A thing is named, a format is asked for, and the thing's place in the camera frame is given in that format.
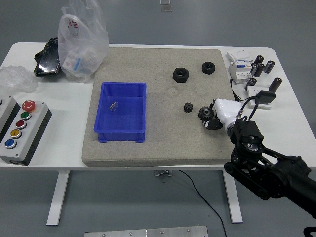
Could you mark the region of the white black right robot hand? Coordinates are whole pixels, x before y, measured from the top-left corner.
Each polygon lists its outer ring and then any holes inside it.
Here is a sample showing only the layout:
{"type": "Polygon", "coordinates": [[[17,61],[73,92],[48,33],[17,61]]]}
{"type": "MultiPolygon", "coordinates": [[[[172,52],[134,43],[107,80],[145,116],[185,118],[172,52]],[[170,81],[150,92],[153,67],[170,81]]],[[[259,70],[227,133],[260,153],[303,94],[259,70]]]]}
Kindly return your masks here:
{"type": "Polygon", "coordinates": [[[241,107],[241,102],[217,98],[209,107],[213,115],[212,119],[202,120],[202,125],[208,130],[219,130],[224,127],[228,133],[228,130],[233,127],[241,107]]]}

